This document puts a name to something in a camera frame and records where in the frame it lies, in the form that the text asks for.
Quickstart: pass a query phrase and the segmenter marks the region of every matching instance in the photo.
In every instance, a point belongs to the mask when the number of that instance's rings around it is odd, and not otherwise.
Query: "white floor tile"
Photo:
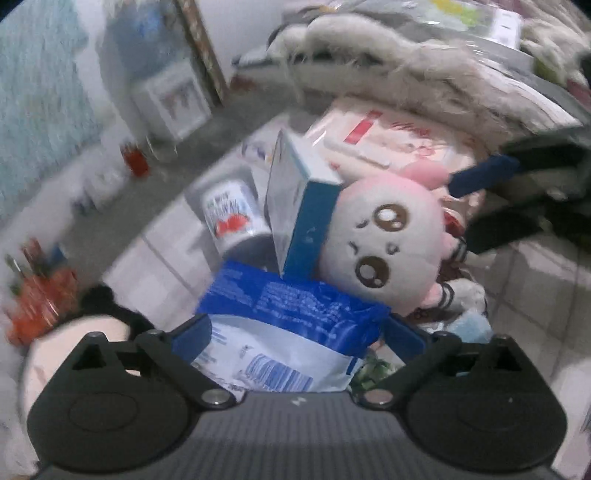
[[[590,357],[572,350],[566,345],[563,345],[558,355],[556,365],[554,366],[554,374],[552,375],[552,379],[559,377],[561,372],[563,372],[565,369],[572,367],[573,365],[577,365],[586,358]]]
[[[197,303],[142,239],[115,261],[103,280],[119,304],[139,311],[161,329],[176,320],[189,302]]]
[[[590,384],[591,359],[579,358],[562,369],[551,385],[568,418],[566,438],[553,463],[565,478],[583,478],[591,462],[589,433],[585,431],[591,411]]]
[[[583,252],[565,343],[576,352],[591,355],[591,255]]]
[[[576,269],[563,257],[551,259],[538,243],[521,242],[504,300],[543,329],[562,338],[573,300]]]
[[[546,381],[550,380],[561,345],[556,338],[505,304],[499,305],[491,325],[495,333],[512,336]]]
[[[555,263],[576,270],[579,249],[572,242],[551,233],[541,233],[529,238],[527,243]]]
[[[211,270],[220,261],[209,236],[207,227],[199,221],[183,196],[175,200],[144,232],[145,240],[195,295],[209,286]],[[203,252],[204,246],[208,247],[207,254]]]
[[[509,246],[500,248],[489,268],[469,268],[474,280],[493,295],[501,293],[511,270],[515,250]]]

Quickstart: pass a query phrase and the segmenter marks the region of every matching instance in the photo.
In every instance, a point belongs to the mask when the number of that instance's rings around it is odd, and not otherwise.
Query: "red label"
[[[369,131],[369,129],[372,128],[374,120],[380,118],[381,116],[382,112],[379,110],[370,110],[365,118],[361,120],[353,130],[351,130],[349,135],[347,135],[347,138],[345,138],[345,143],[357,145],[359,140],[361,140],[363,136]]]

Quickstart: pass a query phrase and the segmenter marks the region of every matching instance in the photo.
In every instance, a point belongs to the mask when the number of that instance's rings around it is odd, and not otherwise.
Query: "clutter pile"
[[[453,196],[453,174],[477,162],[514,171],[470,135],[347,97],[305,136],[280,131],[263,212],[249,168],[189,189],[225,263],[196,310],[211,320],[212,341],[184,355],[241,399],[351,382],[359,392],[420,354],[408,353],[410,337],[441,314],[445,325],[461,317],[460,337],[490,339],[484,288],[458,269],[488,261],[461,237],[482,179]],[[486,171],[485,182],[498,179]],[[438,283],[442,265],[456,276]],[[417,312],[433,314],[417,322]]]

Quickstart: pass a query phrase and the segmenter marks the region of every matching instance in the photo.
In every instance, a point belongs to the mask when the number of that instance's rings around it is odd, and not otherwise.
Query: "barcode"
[[[306,392],[314,380],[262,353],[251,360],[244,373],[264,390],[273,392]]]

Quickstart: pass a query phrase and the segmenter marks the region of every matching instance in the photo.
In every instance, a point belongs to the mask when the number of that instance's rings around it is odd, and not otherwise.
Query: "white container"
[[[136,83],[132,97],[150,131],[163,140],[186,138],[211,115],[189,59]]]
[[[265,256],[271,229],[243,180],[230,179],[207,189],[201,209],[222,258],[249,263]]]

